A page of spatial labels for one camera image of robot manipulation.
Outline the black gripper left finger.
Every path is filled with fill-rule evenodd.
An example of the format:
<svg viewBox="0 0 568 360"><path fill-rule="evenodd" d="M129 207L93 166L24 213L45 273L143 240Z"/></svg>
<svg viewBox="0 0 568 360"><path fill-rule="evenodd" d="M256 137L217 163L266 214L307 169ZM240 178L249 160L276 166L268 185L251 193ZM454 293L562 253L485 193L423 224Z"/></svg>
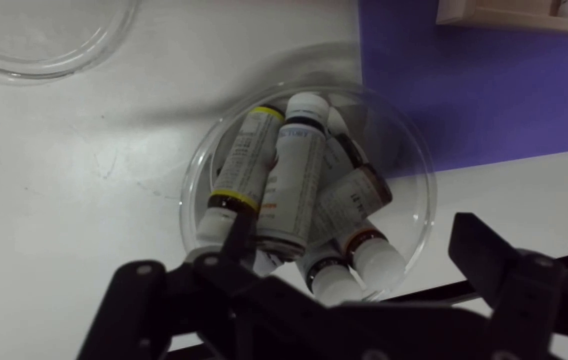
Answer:
<svg viewBox="0 0 568 360"><path fill-rule="evenodd" d="M75 360L268 360L278 332L256 299L248 267L256 221L240 214L220 250L200 249L174 270L157 260L122 265Z"/></svg>

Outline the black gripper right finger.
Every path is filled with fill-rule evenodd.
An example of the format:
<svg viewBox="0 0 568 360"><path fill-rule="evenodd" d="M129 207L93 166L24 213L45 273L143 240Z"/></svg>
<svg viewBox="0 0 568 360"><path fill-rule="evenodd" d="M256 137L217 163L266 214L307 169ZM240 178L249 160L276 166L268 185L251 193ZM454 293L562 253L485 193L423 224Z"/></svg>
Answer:
<svg viewBox="0 0 568 360"><path fill-rule="evenodd" d="M551 337L568 337L568 267L514 249L471 213L454 217L447 256L492 309L493 353L548 360Z"/></svg>

